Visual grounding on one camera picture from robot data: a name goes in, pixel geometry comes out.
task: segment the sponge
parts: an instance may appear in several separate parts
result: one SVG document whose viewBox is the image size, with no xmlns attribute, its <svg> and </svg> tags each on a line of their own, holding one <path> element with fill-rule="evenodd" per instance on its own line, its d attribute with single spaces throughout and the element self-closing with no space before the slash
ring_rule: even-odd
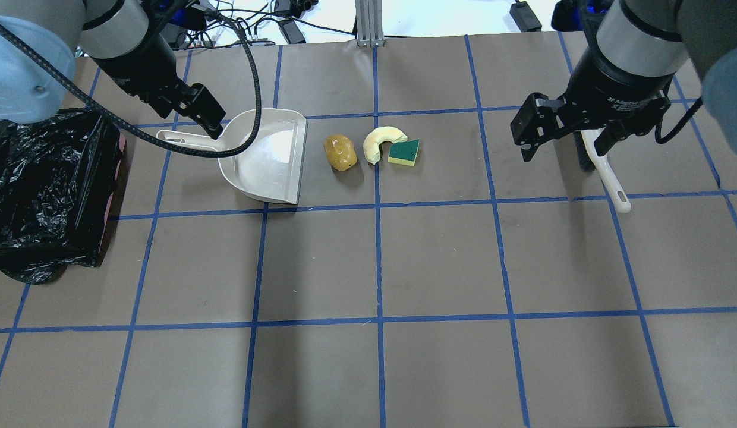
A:
<svg viewBox="0 0 737 428">
<path fill-rule="evenodd" d="M 398 165 L 414 166 L 415 159 L 418 155 L 418 139 L 414 141 L 405 141 L 405 143 L 395 143 L 390 146 L 390 163 Z"/>
</svg>

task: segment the black plastic bag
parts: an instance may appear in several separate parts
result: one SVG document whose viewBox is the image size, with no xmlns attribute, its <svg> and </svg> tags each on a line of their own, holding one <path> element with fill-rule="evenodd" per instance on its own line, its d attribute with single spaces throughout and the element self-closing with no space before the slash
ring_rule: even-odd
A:
<svg viewBox="0 0 737 428">
<path fill-rule="evenodd" d="M 4 274 L 44 284 L 66 265 L 96 265 L 124 141 L 83 109 L 38 124 L 0 122 Z"/>
</svg>

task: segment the metal post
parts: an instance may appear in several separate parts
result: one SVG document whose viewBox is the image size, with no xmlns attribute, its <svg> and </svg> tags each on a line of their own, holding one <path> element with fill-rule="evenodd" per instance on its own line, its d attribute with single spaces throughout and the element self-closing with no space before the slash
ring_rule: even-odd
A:
<svg viewBox="0 0 737 428">
<path fill-rule="evenodd" d="M 358 46 L 384 46 L 382 0 L 355 0 Z"/>
</svg>

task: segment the black cable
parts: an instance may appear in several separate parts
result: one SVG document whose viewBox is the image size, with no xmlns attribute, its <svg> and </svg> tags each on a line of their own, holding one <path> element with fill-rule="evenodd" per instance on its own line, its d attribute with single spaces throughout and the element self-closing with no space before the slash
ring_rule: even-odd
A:
<svg viewBox="0 0 737 428">
<path fill-rule="evenodd" d="M 691 108 L 686 111 L 685 114 L 683 114 L 683 117 L 681 117 L 681 120 L 678 122 L 678 124 L 675 125 L 675 128 L 673 128 L 670 133 L 664 136 L 662 138 L 662 119 L 659 119 L 659 123 L 656 124 L 656 129 L 654 130 L 654 139 L 656 139 L 656 142 L 658 144 L 665 144 L 667 141 L 670 141 L 673 137 L 678 135 L 678 133 L 683 130 L 683 127 L 687 124 L 689 120 L 691 120 L 691 117 L 694 117 L 694 114 L 699 111 L 699 108 L 703 105 L 701 97 L 697 101 L 695 101 L 694 105 L 691 106 Z"/>
<path fill-rule="evenodd" d="M 176 46 L 178 46 L 178 44 L 180 43 L 180 42 L 179 42 L 178 40 L 179 40 L 179 39 L 181 38 L 181 35 L 182 35 L 182 34 L 183 34 L 184 36 L 187 36 L 187 37 L 189 37 L 189 32 L 181 32 L 181 33 L 178 33 L 178 34 L 176 35 L 176 38 L 175 38 L 175 39 L 173 39 L 173 44 L 175 44 Z"/>
<path fill-rule="evenodd" d="M 256 44 L 260 44 L 263 46 L 276 46 L 276 42 L 272 40 L 247 40 L 246 43 L 251 46 L 254 46 Z M 228 45 L 221 46 L 190 46 L 178 49 L 178 51 L 194 51 L 195 49 L 202 49 L 203 51 L 207 51 L 208 49 L 226 49 L 228 47 L 239 46 L 240 44 L 240 42 L 233 42 Z"/>
<path fill-rule="evenodd" d="M 218 10 L 218 12 L 228 12 L 228 11 L 256 12 L 256 11 L 253 11 L 253 10 L 250 10 L 250 9 L 239 9 L 239 8 L 219 9 Z M 353 33 L 345 32 L 344 30 L 339 30 L 338 28 L 323 27 L 322 25 L 311 24 L 308 21 L 303 21 L 302 19 L 297 19 L 296 17 L 287 16 L 285 14 L 278 14 L 276 12 L 258 12 L 258 13 L 264 14 L 264 15 L 268 15 L 268 16 L 283 17 L 285 19 L 291 19 L 292 21 L 302 22 L 305 25 L 309 25 L 311 27 L 319 28 L 320 30 L 327 30 L 328 32 L 336 32 L 336 33 L 346 34 L 348 36 L 355 36 Z"/>
<path fill-rule="evenodd" d="M 243 17 L 238 17 L 236 19 L 233 19 L 233 21 L 236 24 L 238 29 L 242 30 L 243 32 L 248 33 L 249 35 L 252 35 L 252 30 L 250 29 L 250 23 L 247 22 Z"/>
<path fill-rule="evenodd" d="M 250 16 L 248 16 L 248 17 L 246 17 L 245 19 L 247 19 L 247 20 L 249 20 L 249 21 L 252 21 L 252 18 L 254 18 L 254 17 L 258 16 L 258 15 L 259 15 L 260 13 L 262 13 L 262 12 L 263 12 L 264 10 L 266 10 L 266 8 L 268 7 L 268 5 L 270 5 L 270 2 L 266 2 L 266 5 L 265 5 L 265 6 L 263 6 L 263 7 L 262 7 L 262 8 L 260 8 L 260 9 L 258 9 L 257 11 L 255 11 L 255 13 L 254 13 L 254 14 L 252 14 L 252 15 L 250 15 Z"/>
<path fill-rule="evenodd" d="M 211 17 L 214 17 L 215 19 L 220 19 L 222 21 L 227 19 L 225 16 L 217 12 L 209 12 L 209 15 Z M 237 35 L 240 36 L 241 40 L 246 40 L 246 38 L 244 38 L 243 32 L 238 32 Z M 102 116 L 110 119 L 115 125 L 118 125 L 119 127 L 133 134 L 134 136 L 137 136 L 138 138 L 141 138 L 148 143 L 154 144 L 157 147 L 161 147 L 163 149 L 171 150 L 173 152 L 178 152 L 185 155 L 198 156 L 201 158 L 225 158 L 228 156 L 238 155 L 239 153 L 243 152 L 245 149 L 247 149 L 247 147 L 250 146 L 250 144 L 252 144 L 252 141 L 254 141 L 254 139 L 257 137 L 257 131 L 260 129 L 260 115 L 262 114 L 262 103 L 260 102 L 260 81 L 258 80 L 257 68 L 255 67 L 255 62 L 252 58 L 252 52 L 250 52 L 250 48 L 249 46 L 247 46 L 246 43 L 243 43 L 242 46 L 244 47 L 244 52 L 247 54 L 247 60 L 249 60 L 250 62 L 250 70 L 252 71 L 252 82 L 255 89 L 255 119 L 254 124 L 252 125 L 252 132 L 249 138 L 247 138 L 247 141 L 245 141 L 243 144 L 235 149 L 225 150 L 222 152 L 206 152 L 203 150 L 188 149 L 185 147 L 176 146 L 176 144 L 167 143 L 167 141 L 162 141 L 161 139 L 154 138 L 153 136 L 138 129 L 134 125 L 129 124 L 129 122 L 126 122 L 126 120 L 122 119 L 118 115 L 109 111 L 104 106 L 100 105 L 100 103 L 97 103 L 96 101 L 91 99 L 89 95 L 86 95 L 85 92 L 75 86 L 75 84 L 73 84 L 70 79 L 67 79 L 67 77 L 62 75 L 61 71 L 57 70 L 44 57 L 40 56 L 40 54 L 36 52 L 31 46 L 28 46 L 28 44 L 24 43 L 22 39 L 7 30 L 7 28 L 5 28 L 2 24 L 0 24 L 0 36 L 2 36 L 8 42 L 12 43 L 12 45 L 14 45 L 16 48 L 20 49 L 21 52 L 26 54 L 33 62 L 43 68 L 43 70 L 47 71 L 47 73 L 49 73 L 49 75 L 51 75 L 54 80 L 58 81 L 62 86 L 65 87 L 65 89 L 69 90 L 70 93 L 78 98 L 78 100 L 83 101 L 87 109 L 90 109 L 95 113 L 102 114 Z"/>
<path fill-rule="evenodd" d="M 254 33 L 254 35 L 257 35 L 257 26 L 260 25 L 260 24 L 262 24 L 265 21 L 273 21 L 273 22 L 276 22 L 276 25 L 278 25 L 279 27 L 281 27 L 281 23 L 277 19 L 273 19 L 273 17 L 262 17 L 261 19 L 257 20 L 257 22 L 255 23 L 255 26 L 252 29 L 252 32 Z"/>
<path fill-rule="evenodd" d="M 197 39 L 199 39 L 203 34 L 207 34 L 207 32 L 209 32 L 209 30 L 214 30 L 216 28 L 221 28 L 221 27 L 227 27 L 227 26 L 225 25 L 224 22 L 216 22 L 214 24 L 209 25 L 207 28 L 205 28 L 204 30 L 201 30 L 200 32 L 194 32 L 190 36 L 189 41 L 187 41 L 188 47 L 190 47 L 192 45 L 192 43 L 194 43 L 195 41 L 197 41 Z M 181 51 L 182 49 L 185 49 L 185 48 L 173 49 L 173 51 Z"/>
</svg>

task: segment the blue tape grid line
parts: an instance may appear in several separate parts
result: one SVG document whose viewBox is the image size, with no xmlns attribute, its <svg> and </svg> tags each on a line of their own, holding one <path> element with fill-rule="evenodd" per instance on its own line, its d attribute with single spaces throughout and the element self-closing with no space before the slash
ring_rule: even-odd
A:
<svg viewBox="0 0 737 428">
<path fill-rule="evenodd" d="M 276 57 L 276 79 L 273 84 L 273 108 L 279 106 L 279 83 L 281 83 L 281 60 L 284 49 L 279 46 Z M 265 256 L 266 231 L 268 230 L 268 202 L 263 203 L 263 219 L 260 220 L 260 244 L 257 249 L 257 273 L 255 276 L 255 296 L 252 303 L 252 322 L 250 323 L 250 344 L 247 349 L 247 372 L 244 379 L 244 402 L 241 412 L 241 426 L 247 428 L 250 421 L 250 398 L 252 394 L 252 375 L 255 361 L 255 347 L 257 344 L 258 314 L 260 313 L 260 289 L 263 285 L 263 259 Z"/>
<path fill-rule="evenodd" d="M 737 314 L 737 306 L 713 306 L 704 308 L 643 309 L 648 316 L 676 314 Z M 638 317 L 638 310 L 619 311 L 570 311 L 570 312 L 522 312 L 515 314 L 453 314 L 453 315 L 407 315 L 382 317 L 383 323 L 407 322 L 472 322 L 473 320 L 518 320 L 542 319 L 593 319 L 594 317 Z M 301 320 L 258 320 L 258 328 L 296 327 L 304 325 L 365 325 L 379 323 L 378 317 L 342 317 L 341 319 Z M 62 333 L 65 331 L 170 331 L 212 330 L 222 328 L 252 328 L 252 322 L 203 322 L 203 323 L 148 323 L 147 325 L 66 325 L 55 327 L 10 327 L 0 328 L 0 334 L 15 333 Z"/>
<path fill-rule="evenodd" d="M 564 59 L 566 60 L 567 67 L 569 68 L 570 75 L 574 71 L 572 66 L 572 60 L 569 57 L 569 51 L 564 41 L 564 35 L 561 32 L 556 32 L 559 36 L 559 43 L 561 43 L 562 52 L 564 52 Z M 616 231 L 616 238 L 619 241 L 619 249 L 622 252 L 622 258 L 625 263 L 625 269 L 627 270 L 627 277 L 630 282 L 630 290 L 632 297 L 635 300 L 635 309 L 638 313 L 638 319 L 641 323 L 641 329 L 643 331 L 643 338 L 645 339 L 646 349 L 648 350 L 648 357 L 651 360 L 651 370 L 654 372 L 654 379 L 656 380 L 657 389 L 659 390 L 659 398 L 662 401 L 662 409 L 664 409 L 665 417 L 667 417 L 667 423 L 669 426 L 675 425 L 675 420 L 672 417 L 672 411 L 670 409 L 670 401 L 667 398 L 667 392 L 664 389 L 664 382 L 662 381 L 662 374 L 659 372 L 659 362 L 657 362 L 656 352 L 654 352 L 654 344 L 651 341 L 651 333 L 648 331 L 648 322 L 646 322 L 646 316 L 643 312 L 643 304 L 641 303 L 640 294 L 638 293 L 638 285 L 635 282 L 635 274 L 632 271 L 632 263 L 630 263 L 630 257 L 627 252 L 627 246 L 625 244 L 625 238 L 622 233 L 622 227 L 619 225 L 619 217 L 616 214 L 614 205 L 612 203 L 609 192 L 604 187 L 604 193 L 606 193 L 607 204 L 609 206 L 609 212 L 611 214 L 612 222 L 614 223 L 614 230 Z"/>
<path fill-rule="evenodd" d="M 374 82 L 374 128 L 379 128 L 379 52 L 371 47 Z M 382 297 L 382 196 L 380 195 L 379 163 L 374 165 L 374 221 L 376 221 L 376 329 L 377 363 L 379 369 L 379 426 L 387 428 L 387 399 L 385 394 L 385 309 Z"/>
<path fill-rule="evenodd" d="M 732 191 L 706 191 L 706 192 L 677 192 L 677 193 L 629 193 L 627 197 L 630 199 L 655 199 L 655 198 L 678 198 L 678 197 L 718 197 L 723 193 L 737 195 L 737 190 Z M 572 202 L 582 202 L 589 200 L 606 200 L 605 195 L 589 195 L 586 197 L 576 197 Z M 541 203 L 541 202 L 569 202 L 567 197 L 531 197 L 531 198 L 503 198 L 496 200 L 499 205 L 507 203 Z M 459 206 L 459 205 L 488 205 L 493 203 L 491 200 L 439 200 L 439 201 L 418 201 L 409 203 L 382 203 L 382 208 L 403 208 L 410 206 Z M 309 211 L 339 211 L 344 209 L 374 209 L 374 204 L 355 204 L 355 205 L 324 205 L 324 206 L 284 206 L 270 208 L 268 212 L 309 212 Z M 152 217 L 194 217 L 194 216 L 237 216 L 243 214 L 262 214 L 263 209 L 219 209 L 209 211 L 183 211 L 183 212 L 159 212 L 157 214 L 129 214 L 123 216 L 111 216 L 110 220 L 142 220 L 151 219 Z"/>
<path fill-rule="evenodd" d="M 673 83 L 675 83 L 675 89 L 678 90 L 678 95 L 680 96 L 681 101 L 683 103 L 683 108 L 688 111 L 689 105 L 684 101 L 684 93 L 683 93 L 683 87 L 681 87 L 681 82 L 678 81 L 678 78 L 673 79 Z M 733 202 L 730 200 L 730 195 L 735 194 L 733 192 L 726 191 L 722 188 L 722 180 L 720 179 L 720 174 L 717 171 L 716 165 L 714 165 L 714 160 L 711 158 L 711 154 L 709 154 L 709 149 L 706 146 L 706 143 L 704 142 L 704 139 L 702 137 L 701 130 L 699 129 L 699 124 L 697 124 L 697 120 L 695 120 L 695 117 L 691 117 L 690 119 L 691 127 L 694 129 L 694 134 L 697 136 L 697 140 L 699 141 L 699 145 L 702 148 L 702 151 L 704 152 L 704 157 L 706 158 L 706 162 L 709 163 L 709 169 L 711 170 L 711 173 L 713 174 L 714 181 L 717 182 L 717 187 L 720 189 L 720 193 L 722 197 L 725 198 L 725 205 L 727 205 L 727 210 L 730 212 L 730 216 L 733 217 L 733 223 L 736 225 L 737 230 L 737 213 L 735 207 L 733 207 Z"/>
<path fill-rule="evenodd" d="M 488 149 L 487 135 L 485 131 L 485 118 L 482 108 L 482 99 L 480 97 L 480 84 L 477 80 L 477 67 L 474 65 L 474 55 L 471 51 L 471 41 L 469 35 L 464 36 L 466 44 L 467 56 L 469 57 L 469 68 L 471 70 L 471 80 L 474 85 L 474 97 L 477 100 L 477 116 L 480 120 L 480 138 L 482 139 L 482 151 L 485 160 L 485 169 L 487 172 L 487 183 L 490 187 L 490 204 L 493 206 L 493 221 L 495 222 L 496 238 L 498 239 L 498 258 L 501 265 L 501 276 L 503 279 L 503 292 L 505 293 L 506 309 L 509 315 L 509 327 L 512 337 L 512 350 L 514 352 L 514 366 L 516 371 L 516 380 L 519 389 L 519 401 L 521 404 L 521 416 L 526 428 L 530 428 L 530 412 L 527 404 L 527 393 L 524 389 L 524 374 L 521 366 L 521 353 L 519 352 L 519 338 L 516 328 L 516 318 L 514 315 L 514 305 L 511 296 L 511 287 L 509 284 L 509 272 L 506 270 L 505 252 L 503 247 L 503 233 L 501 230 L 500 215 L 498 212 L 498 199 L 496 197 L 496 187 L 493 182 L 493 168 L 490 163 L 490 149 Z"/>
<path fill-rule="evenodd" d="M 184 82 L 187 81 L 189 78 L 189 68 L 191 66 L 191 55 L 192 52 L 189 51 L 187 54 L 186 59 L 186 66 L 184 66 Z M 171 125 L 172 130 L 176 130 L 176 124 L 178 123 L 178 113 L 176 113 L 173 116 L 173 124 Z M 136 297 L 133 301 L 133 310 L 131 312 L 131 319 L 130 319 L 130 325 L 128 329 L 128 335 L 126 337 L 126 344 L 125 344 L 125 350 L 123 352 L 123 361 L 121 363 L 121 371 L 119 371 L 118 375 L 118 386 L 115 390 L 115 397 L 112 401 L 112 410 L 110 412 L 110 422 L 109 422 L 109 428 L 114 428 L 115 426 L 115 420 L 118 417 L 118 406 L 119 401 L 121 400 L 121 393 L 123 392 L 123 382 L 125 380 L 126 376 L 126 370 L 128 367 L 128 359 L 130 357 L 130 347 L 133 341 L 133 326 L 136 325 L 137 317 L 138 317 L 138 306 L 141 303 L 141 295 L 144 289 L 144 279 L 146 278 L 146 269 L 149 265 L 149 255 L 151 255 L 152 252 L 152 242 L 154 241 L 155 237 L 155 230 L 157 230 L 157 221 L 159 217 L 157 217 L 157 214 L 160 212 L 160 203 L 162 202 L 162 192 L 165 188 L 165 178 L 168 176 L 168 165 L 170 165 L 171 160 L 171 153 L 170 151 L 165 152 L 165 161 L 162 165 L 162 174 L 160 176 L 160 184 L 157 187 L 157 197 L 155 198 L 155 209 L 152 216 L 152 226 L 149 228 L 149 237 L 146 241 L 146 248 L 144 249 L 144 258 L 141 265 L 141 272 L 138 275 L 138 287 L 136 292 Z"/>
<path fill-rule="evenodd" d="M 4 372 L 4 365 L 7 363 L 7 357 L 10 355 L 10 347 L 12 347 L 12 341 L 15 339 L 15 333 L 17 332 L 17 325 L 20 322 L 20 315 L 23 314 L 23 308 L 26 305 L 26 298 L 28 298 L 28 291 L 30 290 L 30 285 L 26 284 L 26 287 L 23 289 L 23 296 L 20 298 L 20 304 L 17 307 L 17 312 L 15 312 L 15 321 L 12 323 L 12 328 L 8 332 L 10 335 L 7 336 L 7 343 L 4 345 L 4 352 L 1 354 L 1 360 L 0 360 L 0 380 L 1 380 L 1 374 Z"/>
</svg>

